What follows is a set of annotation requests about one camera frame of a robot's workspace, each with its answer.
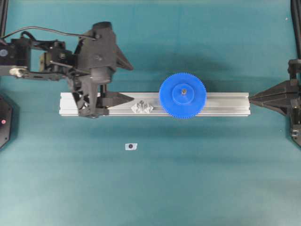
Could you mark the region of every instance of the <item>bolt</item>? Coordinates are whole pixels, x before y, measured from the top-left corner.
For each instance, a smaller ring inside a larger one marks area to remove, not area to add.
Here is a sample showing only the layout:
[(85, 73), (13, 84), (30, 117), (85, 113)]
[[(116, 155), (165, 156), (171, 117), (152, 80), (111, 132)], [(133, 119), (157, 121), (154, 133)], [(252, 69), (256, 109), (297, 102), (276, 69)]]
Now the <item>bolt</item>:
[(187, 93), (187, 89), (182, 89), (182, 95), (185, 95)]
[(100, 55), (95, 55), (95, 60), (99, 60), (99, 61), (101, 61), (103, 58), (100, 56)]
[(61, 58), (61, 59), (66, 59), (66, 54), (60, 53), (60, 58)]
[(8, 55), (8, 51), (6, 49), (1, 49), (0, 50), (0, 56), (1, 57), (6, 57)]

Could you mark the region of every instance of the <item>blue gear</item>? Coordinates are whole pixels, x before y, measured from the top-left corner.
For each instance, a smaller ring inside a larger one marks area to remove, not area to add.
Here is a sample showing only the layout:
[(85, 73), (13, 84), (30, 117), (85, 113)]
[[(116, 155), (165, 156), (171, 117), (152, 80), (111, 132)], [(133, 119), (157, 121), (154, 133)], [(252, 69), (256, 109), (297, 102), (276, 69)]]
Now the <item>blue gear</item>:
[(206, 88), (196, 76), (176, 73), (162, 83), (159, 99), (164, 110), (178, 119), (197, 115), (205, 106)]

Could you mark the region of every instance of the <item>teal surface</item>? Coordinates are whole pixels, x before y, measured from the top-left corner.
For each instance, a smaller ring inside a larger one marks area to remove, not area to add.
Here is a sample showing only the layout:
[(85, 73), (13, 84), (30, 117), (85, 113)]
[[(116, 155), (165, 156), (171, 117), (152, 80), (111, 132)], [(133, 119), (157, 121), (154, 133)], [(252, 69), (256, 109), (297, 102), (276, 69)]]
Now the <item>teal surface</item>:
[[(112, 22), (135, 67), (115, 74), (114, 91), (158, 91), (167, 76), (189, 72), (208, 91), (252, 95), (288, 79), (296, 58), (288, 0), (11, 0), (7, 33), (29, 25), (82, 33), (100, 21)], [(301, 149), (278, 113), (64, 118), (66, 81), (7, 76), (0, 90), (15, 103), (0, 152), (1, 226), (300, 225)]]

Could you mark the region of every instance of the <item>screw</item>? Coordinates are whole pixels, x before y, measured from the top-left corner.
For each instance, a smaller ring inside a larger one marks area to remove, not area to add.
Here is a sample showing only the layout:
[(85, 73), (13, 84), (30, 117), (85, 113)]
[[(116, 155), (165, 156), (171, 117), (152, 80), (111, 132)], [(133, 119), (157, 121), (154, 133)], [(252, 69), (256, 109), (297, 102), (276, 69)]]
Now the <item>screw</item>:
[(182, 89), (182, 95), (185, 95), (187, 93), (187, 89)]
[(100, 56), (100, 55), (95, 55), (95, 60), (99, 60), (99, 61), (101, 61), (103, 58)]
[(61, 59), (66, 59), (66, 54), (60, 53), (60, 58), (61, 58)]

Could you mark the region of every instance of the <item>aluminum rail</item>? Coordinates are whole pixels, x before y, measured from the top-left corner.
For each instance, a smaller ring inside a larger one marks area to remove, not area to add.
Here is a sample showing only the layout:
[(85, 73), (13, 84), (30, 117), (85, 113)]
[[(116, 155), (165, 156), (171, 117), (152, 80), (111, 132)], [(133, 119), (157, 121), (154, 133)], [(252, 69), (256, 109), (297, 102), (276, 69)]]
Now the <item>aluminum rail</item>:
[[(109, 116), (169, 116), (160, 105), (157, 92), (125, 92), (133, 97), (128, 103), (109, 108)], [(204, 109), (197, 116), (248, 116), (250, 115), (249, 93), (207, 93)], [(135, 113), (132, 107), (143, 101), (153, 109)], [(78, 110), (71, 93), (61, 93), (60, 115), (78, 116)]]

